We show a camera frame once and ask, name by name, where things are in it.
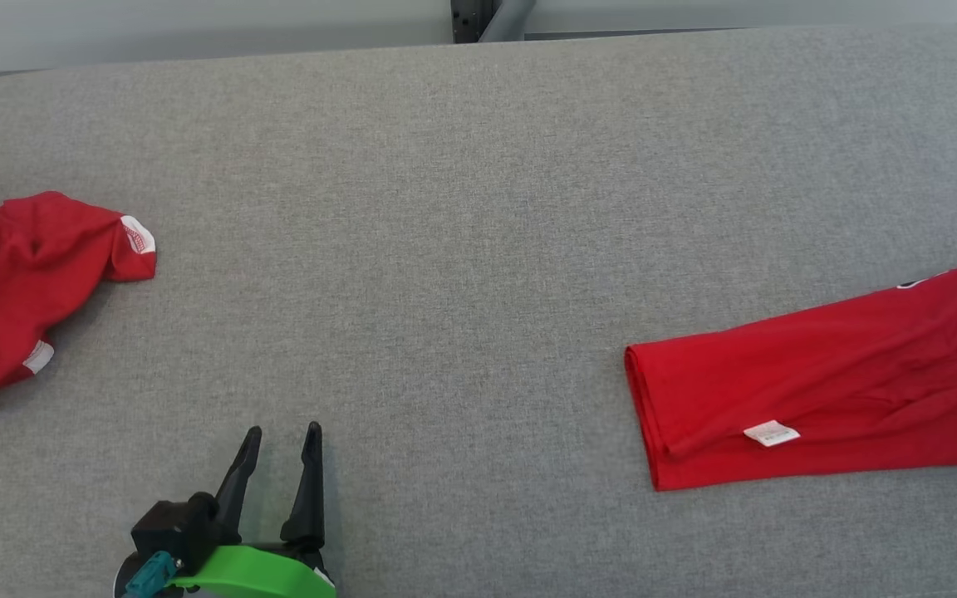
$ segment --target white wall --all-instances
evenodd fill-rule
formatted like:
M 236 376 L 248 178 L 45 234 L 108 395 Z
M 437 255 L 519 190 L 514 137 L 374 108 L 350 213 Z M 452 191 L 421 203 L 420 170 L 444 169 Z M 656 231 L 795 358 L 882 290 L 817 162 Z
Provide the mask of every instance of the white wall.
M 529 32 L 957 22 L 957 0 L 538 0 Z M 451 42 L 449 0 L 0 0 L 0 71 Z

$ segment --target red cloth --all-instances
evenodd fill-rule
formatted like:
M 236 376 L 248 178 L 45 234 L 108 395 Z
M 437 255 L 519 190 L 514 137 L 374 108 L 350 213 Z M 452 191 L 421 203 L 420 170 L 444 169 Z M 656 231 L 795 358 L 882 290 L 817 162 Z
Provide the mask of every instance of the red cloth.
M 130 216 L 46 192 L 0 207 L 0 386 L 31 377 L 53 355 L 50 326 L 102 279 L 155 273 L 155 241 Z
M 957 465 L 957 269 L 732 330 L 626 349 L 658 491 Z M 800 438 L 742 431 L 776 420 Z

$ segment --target red fabric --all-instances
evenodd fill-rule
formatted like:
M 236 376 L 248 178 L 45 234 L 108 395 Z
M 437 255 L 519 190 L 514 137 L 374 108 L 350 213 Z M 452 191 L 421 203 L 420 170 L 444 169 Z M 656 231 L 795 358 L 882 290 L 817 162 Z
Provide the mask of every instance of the red fabric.
M 957 465 L 957 269 L 732 330 L 626 349 L 658 491 Z M 801 438 L 742 433 L 776 420 Z
M 38 341 L 100 280 L 153 277 L 153 238 L 122 216 L 56 192 L 0 207 L 0 386 L 33 375 Z

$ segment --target red shirt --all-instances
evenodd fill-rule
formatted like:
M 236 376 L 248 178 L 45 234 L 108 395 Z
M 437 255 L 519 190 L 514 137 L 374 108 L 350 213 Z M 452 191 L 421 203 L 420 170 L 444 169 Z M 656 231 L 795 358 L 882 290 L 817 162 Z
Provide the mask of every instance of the red shirt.
M 0 386 L 53 355 L 50 326 L 82 306 L 100 280 L 155 274 L 155 240 L 131 216 L 46 192 L 0 207 Z
M 957 465 L 957 269 L 732 330 L 633 345 L 626 372 L 661 491 Z M 771 421 L 772 446 L 745 435 Z

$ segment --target care label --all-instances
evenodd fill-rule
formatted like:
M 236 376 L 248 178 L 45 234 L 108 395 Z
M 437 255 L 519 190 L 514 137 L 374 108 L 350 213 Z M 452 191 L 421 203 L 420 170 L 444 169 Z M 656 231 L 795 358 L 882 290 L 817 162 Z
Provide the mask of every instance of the care label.
M 744 430 L 744 435 L 764 447 L 772 447 L 800 438 L 800 432 L 787 425 L 779 424 L 776 419 L 771 419 L 766 424 L 753 425 L 752 428 Z

